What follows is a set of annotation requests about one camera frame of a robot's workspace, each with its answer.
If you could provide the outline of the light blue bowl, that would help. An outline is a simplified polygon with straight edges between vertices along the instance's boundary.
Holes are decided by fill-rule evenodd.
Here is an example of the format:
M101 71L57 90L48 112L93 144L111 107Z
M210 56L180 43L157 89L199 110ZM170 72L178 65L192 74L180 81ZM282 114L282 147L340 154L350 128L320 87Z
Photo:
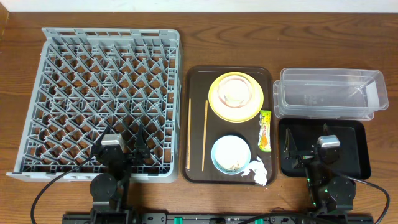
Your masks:
M243 138L226 135L217 139L212 146L211 160L221 173L236 175L241 173L250 163L251 150Z

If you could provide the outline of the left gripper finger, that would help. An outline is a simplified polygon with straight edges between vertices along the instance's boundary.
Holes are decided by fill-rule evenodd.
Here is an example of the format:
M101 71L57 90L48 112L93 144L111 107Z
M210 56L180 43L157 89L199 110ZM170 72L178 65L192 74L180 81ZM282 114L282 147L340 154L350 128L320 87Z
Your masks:
M100 147L103 138L110 132L110 127L106 127L102 134L100 134L99 138L95 141L95 147Z
M137 158L140 159L149 159L150 158L150 149L146 143L146 139L144 138L144 126L141 124L139 126L139 130L136 136L136 141L134 143L135 154Z

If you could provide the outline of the wooden chopstick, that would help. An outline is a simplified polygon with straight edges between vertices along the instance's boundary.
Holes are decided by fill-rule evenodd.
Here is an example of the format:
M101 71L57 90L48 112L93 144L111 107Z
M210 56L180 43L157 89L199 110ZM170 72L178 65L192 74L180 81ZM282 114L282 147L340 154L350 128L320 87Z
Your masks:
M201 160L201 171L202 172L204 171L204 168L205 168L207 119L208 119L208 100L205 100L205 113L204 113L204 125L203 125L203 145L202 145L202 160Z
M188 99L188 123L187 123L187 170L190 170L190 138L191 138L191 112L192 101Z

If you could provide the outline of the yellow green snack wrapper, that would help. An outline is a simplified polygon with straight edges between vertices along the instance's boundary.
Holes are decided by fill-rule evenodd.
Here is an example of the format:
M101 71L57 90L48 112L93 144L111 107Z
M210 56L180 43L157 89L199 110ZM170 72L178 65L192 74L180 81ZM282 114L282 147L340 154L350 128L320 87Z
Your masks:
M271 115L272 112L269 110L260 110L260 132L259 132L259 141L258 147L261 151L271 152Z

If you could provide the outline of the white tissue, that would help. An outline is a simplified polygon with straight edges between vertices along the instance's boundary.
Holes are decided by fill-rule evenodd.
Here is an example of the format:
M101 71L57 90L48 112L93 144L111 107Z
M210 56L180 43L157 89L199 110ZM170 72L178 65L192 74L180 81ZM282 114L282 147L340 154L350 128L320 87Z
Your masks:
M257 156L256 160L251 161L246 168L243 170L241 177L246 176L250 173L250 171L254 172L254 181L256 184L265 186L267 185L267 169L262 161L262 159Z

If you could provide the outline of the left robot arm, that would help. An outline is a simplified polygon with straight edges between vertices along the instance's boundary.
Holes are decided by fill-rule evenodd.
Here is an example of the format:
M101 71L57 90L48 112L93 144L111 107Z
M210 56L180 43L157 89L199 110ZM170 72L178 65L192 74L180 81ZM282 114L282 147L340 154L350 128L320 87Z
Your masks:
M141 217L134 207L127 205L133 165L142 165L150 157L144 139L144 126L140 125L135 151L124 152L126 143L120 134L111 134L107 127L91 147L90 154L108 171L97 175L90 184L93 208L87 223L137 224Z

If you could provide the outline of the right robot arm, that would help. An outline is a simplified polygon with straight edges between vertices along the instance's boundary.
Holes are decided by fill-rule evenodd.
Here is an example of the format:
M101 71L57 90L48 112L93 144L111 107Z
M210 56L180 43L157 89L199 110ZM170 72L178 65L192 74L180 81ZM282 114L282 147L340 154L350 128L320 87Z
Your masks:
M309 150L299 150L289 128L286 129L284 155L292 161L293 169L303 168L307 177L310 199L314 209L312 217L340 216L353 209L356 184L332 172L330 164L339 158L340 141L335 135L320 136Z

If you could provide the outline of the food scraps rice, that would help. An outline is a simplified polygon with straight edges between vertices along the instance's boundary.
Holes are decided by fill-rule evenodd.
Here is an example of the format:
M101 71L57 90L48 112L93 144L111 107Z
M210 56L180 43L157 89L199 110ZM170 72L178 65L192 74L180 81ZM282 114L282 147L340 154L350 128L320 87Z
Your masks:
M237 172L242 169L246 158L245 150L228 142L222 142L215 153L216 162L226 172Z

